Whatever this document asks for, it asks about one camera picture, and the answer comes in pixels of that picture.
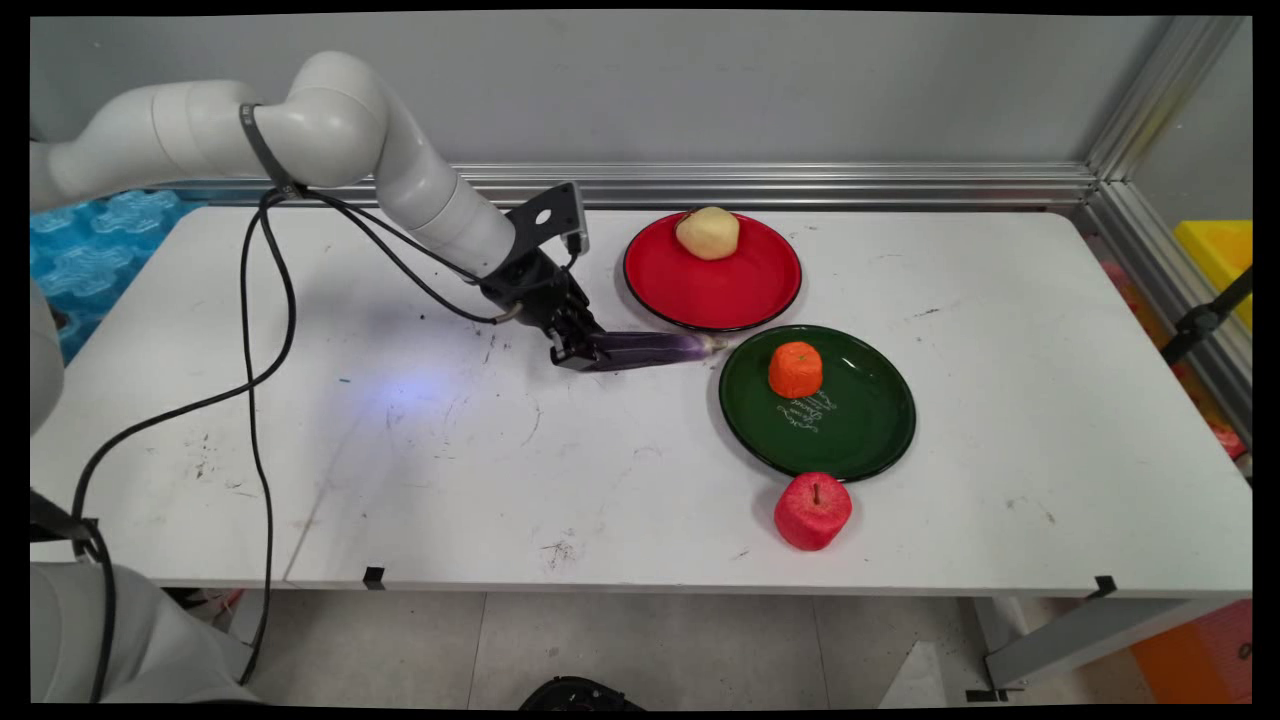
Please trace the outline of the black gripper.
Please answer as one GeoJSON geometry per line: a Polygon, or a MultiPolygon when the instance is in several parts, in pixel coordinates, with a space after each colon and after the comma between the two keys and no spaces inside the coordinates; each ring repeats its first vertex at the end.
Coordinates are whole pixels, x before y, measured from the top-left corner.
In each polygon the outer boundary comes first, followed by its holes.
{"type": "Polygon", "coordinates": [[[596,337],[604,333],[589,309],[590,301],[571,269],[579,255],[559,265],[540,249],[479,281],[483,295],[511,319],[550,337],[553,365],[594,372],[600,361],[596,337]]]}

